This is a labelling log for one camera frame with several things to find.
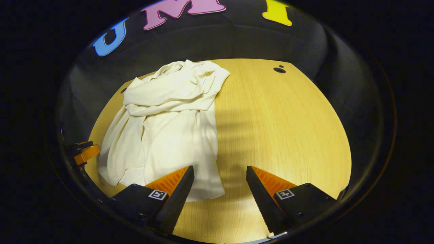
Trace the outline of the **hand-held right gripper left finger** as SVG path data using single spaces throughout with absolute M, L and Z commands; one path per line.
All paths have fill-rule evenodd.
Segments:
M 194 182 L 194 167 L 183 167 L 145 186 L 131 184 L 110 201 L 133 225 L 171 235 Z

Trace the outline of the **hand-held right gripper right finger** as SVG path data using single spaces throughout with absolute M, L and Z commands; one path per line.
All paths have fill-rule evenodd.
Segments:
M 311 183 L 293 184 L 254 166 L 246 181 L 269 232 L 302 227 L 330 209 L 337 200 Z

